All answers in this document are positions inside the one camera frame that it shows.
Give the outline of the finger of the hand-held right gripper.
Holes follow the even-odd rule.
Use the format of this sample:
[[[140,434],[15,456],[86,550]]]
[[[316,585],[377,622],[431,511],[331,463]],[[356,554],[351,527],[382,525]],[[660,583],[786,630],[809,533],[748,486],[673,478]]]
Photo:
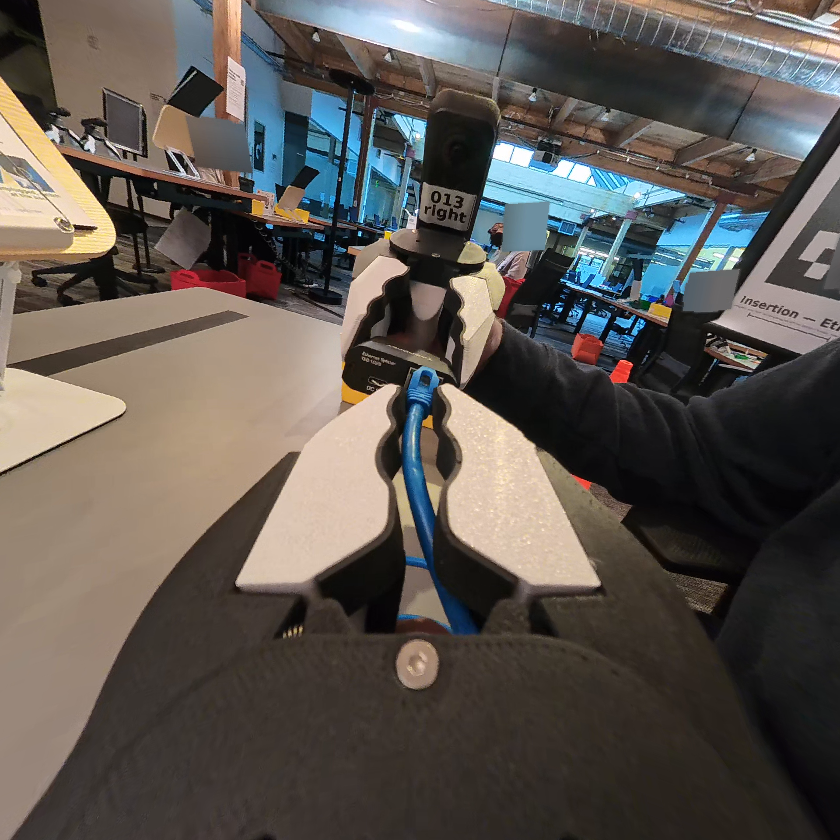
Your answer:
[[[409,266],[399,259],[377,256],[351,281],[341,331],[341,356],[389,329],[406,325],[412,310]]]
[[[466,388],[478,369],[505,290],[497,270],[448,282],[448,365],[459,389]]]

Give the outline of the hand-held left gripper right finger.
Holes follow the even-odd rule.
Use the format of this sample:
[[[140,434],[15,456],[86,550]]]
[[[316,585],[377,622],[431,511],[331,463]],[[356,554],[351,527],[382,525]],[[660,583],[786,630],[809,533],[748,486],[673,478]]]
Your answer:
[[[501,601],[601,589],[534,443],[454,385],[436,390],[435,433],[435,569],[448,593],[486,620]]]

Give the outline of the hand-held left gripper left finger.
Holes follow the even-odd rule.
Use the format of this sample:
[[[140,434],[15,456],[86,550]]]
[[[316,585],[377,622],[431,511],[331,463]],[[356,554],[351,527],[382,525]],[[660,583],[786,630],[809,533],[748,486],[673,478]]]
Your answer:
[[[246,594],[334,600],[366,632],[393,632],[404,586],[404,393],[385,385],[322,427],[297,454],[235,581]]]

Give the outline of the black ethernet splitter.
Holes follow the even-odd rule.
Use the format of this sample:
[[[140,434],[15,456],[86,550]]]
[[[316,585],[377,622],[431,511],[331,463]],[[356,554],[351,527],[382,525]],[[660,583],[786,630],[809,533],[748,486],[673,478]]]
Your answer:
[[[446,360],[426,351],[406,350],[374,338],[353,346],[344,357],[342,381],[370,395],[385,385],[407,385],[415,370],[433,370],[442,384],[457,382]]]

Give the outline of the person's right forearm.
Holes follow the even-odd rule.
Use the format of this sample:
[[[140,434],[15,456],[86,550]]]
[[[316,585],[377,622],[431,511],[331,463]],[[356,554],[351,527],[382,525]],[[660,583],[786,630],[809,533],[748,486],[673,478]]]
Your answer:
[[[838,560],[838,341],[683,404],[495,320],[466,391],[620,501]]]

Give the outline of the black office chair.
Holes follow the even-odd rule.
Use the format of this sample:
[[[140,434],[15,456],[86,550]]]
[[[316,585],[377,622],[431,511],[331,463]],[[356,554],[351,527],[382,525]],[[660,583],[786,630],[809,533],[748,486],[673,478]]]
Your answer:
[[[673,396],[686,404],[699,394],[700,381],[713,359],[706,353],[709,322],[721,311],[684,311],[674,307],[664,338],[643,363],[634,383],[643,389]]]
[[[503,317],[505,322],[534,338],[543,310],[560,300],[562,281],[575,261],[575,257],[544,251],[514,292]]]
[[[134,211],[114,204],[106,205],[117,235],[129,235],[133,241],[133,251],[136,259],[140,258],[139,235],[145,235],[148,231],[147,223]],[[134,297],[140,293],[133,289],[133,285],[147,287],[149,291],[159,290],[158,281],[140,269],[134,272],[126,272],[118,269],[114,264],[114,258],[119,254],[116,245],[110,251],[100,257],[85,260],[76,264],[63,264],[56,267],[34,269],[31,272],[31,283],[35,287],[46,288],[47,277],[70,275],[70,278],[58,285],[56,297],[61,306],[76,305],[78,300],[70,297],[68,291],[79,286],[86,280],[92,280],[98,289],[100,301],[118,299],[119,291]]]

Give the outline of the cluttered office desk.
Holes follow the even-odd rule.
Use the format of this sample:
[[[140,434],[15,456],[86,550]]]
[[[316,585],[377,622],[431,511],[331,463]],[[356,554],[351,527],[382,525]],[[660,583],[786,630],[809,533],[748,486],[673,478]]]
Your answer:
[[[669,325],[669,316],[662,317],[655,313],[652,313],[649,310],[643,310],[634,307],[631,305],[629,301],[624,299],[615,299],[611,297],[606,297],[600,292],[588,288],[588,287],[580,287],[574,283],[571,283],[567,280],[562,280],[560,285],[572,292],[578,298],[586,298],[589,303],[585,304],[583,310],[581,311],[581,316],[579,317],[578,322],[575,325],[576,331],[580,331],[584,324],[585,319],[588,317],[589,311],[596,306],[597,308],[601,309],[608,309],[611,311],[611,321],[610,323],[614,323],[615,320],[621,317],[630,317],[636,319],[642,319],[646,322],[651,322],[655,326],[664,329]]]

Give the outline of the long wooden desk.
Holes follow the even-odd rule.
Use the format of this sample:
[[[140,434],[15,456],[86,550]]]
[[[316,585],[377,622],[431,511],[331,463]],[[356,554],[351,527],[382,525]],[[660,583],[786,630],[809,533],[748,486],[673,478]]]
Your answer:
[[[228,196],[247,203],[261,200],[256,194],[242,192],[232,186],[209,182],[200,178],[178,175],[172,171],[159,171],[141,166],[135,162],[117,160],[100,154],[91,154],[64,144],[55,145],[55,148],[63,154],[71,166],[85,172],[98,175],[130,177],[133,179],[143,178],[158,184],[165,182],[176,186],[193,188],[206,193]]]

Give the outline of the black tilted panel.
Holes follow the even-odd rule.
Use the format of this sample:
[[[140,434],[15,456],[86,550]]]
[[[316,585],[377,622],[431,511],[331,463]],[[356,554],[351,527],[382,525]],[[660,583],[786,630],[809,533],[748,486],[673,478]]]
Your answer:
[[[222,92],[224,87],[218,81],[197,67],[189,66],[165,103],[189,116],[201,118]]]

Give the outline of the white stand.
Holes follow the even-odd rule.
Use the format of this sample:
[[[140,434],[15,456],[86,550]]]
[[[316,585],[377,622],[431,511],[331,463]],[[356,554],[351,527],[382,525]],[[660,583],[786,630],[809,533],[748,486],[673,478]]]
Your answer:
[[[22,273],[1,267],[1,472],[4,474],[125,414],[115,396],[7,365]]]

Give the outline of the black monitor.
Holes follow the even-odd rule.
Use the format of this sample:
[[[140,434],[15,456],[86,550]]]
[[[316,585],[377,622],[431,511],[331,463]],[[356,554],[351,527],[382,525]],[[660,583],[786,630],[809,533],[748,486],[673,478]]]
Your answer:
[[[143,104],[108,88],[101,90],[106,137],[118,150],[148,157],[148,120]]]

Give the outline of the framed tag sign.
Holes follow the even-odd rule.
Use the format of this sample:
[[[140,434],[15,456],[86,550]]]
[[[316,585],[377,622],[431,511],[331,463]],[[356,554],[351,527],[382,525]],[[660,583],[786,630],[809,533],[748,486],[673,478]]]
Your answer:
[[[837,112],[745,249],[709,333],[786,357],[838,340],[838,238]]]

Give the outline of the tilted sign board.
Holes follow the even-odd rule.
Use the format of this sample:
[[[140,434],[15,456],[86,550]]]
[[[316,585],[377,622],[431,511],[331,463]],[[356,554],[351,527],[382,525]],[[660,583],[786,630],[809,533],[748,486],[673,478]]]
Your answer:
[[[108,212],[2,80],[2,262],[99,257],[116,236]]]

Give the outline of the wooden post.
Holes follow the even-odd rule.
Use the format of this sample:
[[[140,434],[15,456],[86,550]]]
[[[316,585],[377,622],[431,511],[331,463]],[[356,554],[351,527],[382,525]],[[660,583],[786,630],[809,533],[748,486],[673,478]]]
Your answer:
[[[218,119],[245,118],[245,71],[241,65],[242,2],[213,1],[213,68],[222,92],[215,100]]]

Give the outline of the silver ventilation duct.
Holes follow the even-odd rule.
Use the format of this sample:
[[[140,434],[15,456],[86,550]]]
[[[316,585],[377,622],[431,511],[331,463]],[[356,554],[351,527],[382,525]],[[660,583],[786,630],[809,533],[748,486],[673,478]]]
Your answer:
[[[681,129],[803,156],[838,109],[838,32],[745,2],[498,2],[499,70]]]

